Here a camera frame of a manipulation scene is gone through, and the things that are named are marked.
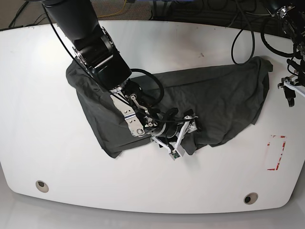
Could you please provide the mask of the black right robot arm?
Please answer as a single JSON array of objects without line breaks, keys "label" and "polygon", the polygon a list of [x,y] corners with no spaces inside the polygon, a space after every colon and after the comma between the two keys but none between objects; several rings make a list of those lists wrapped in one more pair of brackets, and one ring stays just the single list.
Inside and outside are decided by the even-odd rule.
[{"label": "black right robot arm", "polygon": [[[51,26],[58,26],[72,42],[76,63],[99,88],[109,93],[132,136],[150,135],[158,144],[174,151],[186,134],[200,130],[192,110],[177,118],[176,108],[166,113],[156,108],[164,97],[162,83],[150,72],[127,65],[109,33],[99,25],[90,1],[43,0],[41,4]],[[143,73],[158,85],[157,98],[149,98],[130,80],[135,72]]]}]

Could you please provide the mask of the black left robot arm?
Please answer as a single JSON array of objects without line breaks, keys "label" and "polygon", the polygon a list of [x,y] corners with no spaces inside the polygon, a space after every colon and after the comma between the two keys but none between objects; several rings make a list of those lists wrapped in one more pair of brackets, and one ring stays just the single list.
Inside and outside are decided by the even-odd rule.
[{"label": "black left robot arm", "polygon": [[[289,107],[295,105],[296,94],[305,95],[305,2],[303,0],[264,0],[262,4],[271,15],[263,20],[260,29],[261,40],[272,53],[287,58],[290,76],[281,79],[282,88]],[[283,32],[293,42],[292,53],[273,48],[265,39],[265,26],[271,19],[281,22]]]}]

